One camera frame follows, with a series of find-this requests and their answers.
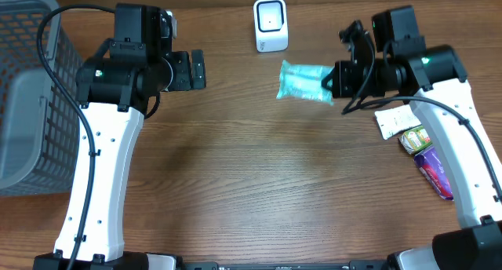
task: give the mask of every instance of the white paper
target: white paper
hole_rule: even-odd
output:
[[[398,108],[375,111],[375,117],[384,140],[421,125],[420,120],[413,114],[408,104]]]

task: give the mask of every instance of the black clamp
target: black clamp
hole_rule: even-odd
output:
[[[466,126],[468,125],[469,123],[471,123],[471,121],[469,119],[463,119],[463,120],[458,120],[458,123],[459,125],[461,126]]]
[[[104,263],[104,254],[94,254],[93,255],[93,263],[94,264],[103,264]]]
[[[73,241],[74,241],[74,242],[77,242],[77,241],[80,241],[80,242],[85,242],[86,240],[87,240],[87,235],[83,235],[83,236],[81,236],[81,237],[77,237],[77,236],[75,236],[75,237],[73,238]]]
[[[89,151],[89,156],[90,157],[96,157],[101,155],[101,150],[98,149],[97,152]]]

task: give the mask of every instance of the cable clip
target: cable clip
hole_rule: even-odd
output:
[[[87,235],[83,235],[83,236],[81,236],[81,237],[75,236],[75,237],[73,238],[73,240],[74,240],[75,242],[84,242],[84,243],[85,243],[85,241],[87,240]]]
[[[461,126],[462,126],[462,125],[463,125],[463,126],[468,125],[470,122],[471,122],[471,121],[469,121],[469,119],[458,120],[458,123],[459,123],[459,125],[461,125]]]
[[[101,150],[98,149],[97,152],[92,152],[92,151],[89,151],[89,156],[90,157],[96,157],[96,156],[100,156],[101,155]]]

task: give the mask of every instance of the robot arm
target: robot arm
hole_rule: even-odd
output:
[[[373,33],[376,50],[384,52],[383,59],[375,59],[375,46],[360,21],[339,33],[352,55],[350,61],[336,62],[332,74],[323,80],[333,97],[352,97],[350,104],[358,98],[382,97],[394,90],[401,97],[425,97],[460,113],[481,141],[477,144],[465,124],[450,111],[426,102],[409,102],[443,164],[462,230],[435,236],[431,246],[392,254],[389,265],[401,270],[499,268],[502,165],[476,113],[459,57],[449,46],[426,48],[412,7],[375,15]],[[331,78],[332,86],[328,86],[326,81]],[[364,106],[359,103],[343,113]],[[489,173],[480,146],[494,173]]]
[[[93,192],[73,269],[173,270],[176,258],[124,252],[122,218],[134,145],[143,127],[150,97],[161,91],[204,89],[201,50],[173,52],[176,20],[171,12],[145,5],[118,4],[115,37],[105,41],[77,73],[76,101],[96,145]],[[106,49],[110,58],[103,58]],[[76,173],[70,204],[52,254],[35,258],[34,269],[68,265],[84,208],[89,180],[89,142],[81,122]]]

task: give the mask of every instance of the wooden table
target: wooden table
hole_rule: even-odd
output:
[[[502,0],[412,2],[428,46],[451,44],[502,154]],[[137,141],[125,198],[125,249],[221,263],[384,258],[458,229],[396,138],[371,111],[276,100],[283,60],[333,65],[337,32],[409,2],[288,6],[289,48],[258,54],[251,7],[173,10],[178,50],[204,49],[207,89],[163,93]],[[113,36],[113,17],[63,15],[83,57]],[[0,199],[0,268],[50,252],[69,194]]]

